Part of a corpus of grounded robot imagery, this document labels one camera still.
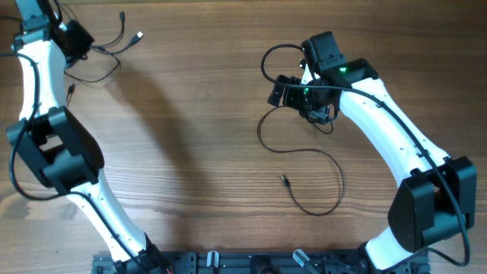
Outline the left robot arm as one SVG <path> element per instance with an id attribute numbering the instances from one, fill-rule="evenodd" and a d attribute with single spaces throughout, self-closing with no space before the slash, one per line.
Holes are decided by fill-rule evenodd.
<path id="1" fill-rule="evenodd" d="M 110 189 L 95 138 L 68 109 L 74 90 L 67 69 L 86 59 L 94 38 L 77 20 L 65 23 L 57 1 L 17 1 L 20 31 L 10 56 L 23 72 L 18 122 L 6 129 L 14 188 L 31 201 L 67 198 L 88 218 L 109 249 L 94 273 L 171 273 L 171 263 L 126 214 Z"/>

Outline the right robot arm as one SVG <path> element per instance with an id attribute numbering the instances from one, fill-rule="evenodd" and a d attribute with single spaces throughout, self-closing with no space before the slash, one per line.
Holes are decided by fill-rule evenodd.
<path id="1" fill-rule="evenodd" d="M 397 191 L 387 228 L 352 251 L 323 261 L 323 270 L 417 273 L 435 244 L 454 236 L 470 262 L 468 231 L 475 222 L 477 171 L 467 157 L 452 158 L 430 141 L 396 105 L 378 72 L 365 59 L 348 61 L 331 32 L 305 40 L 300 78 L 280 75 L 268 102 L 291 108 L 316 128 L 349 118 L 389 167 Z"/>

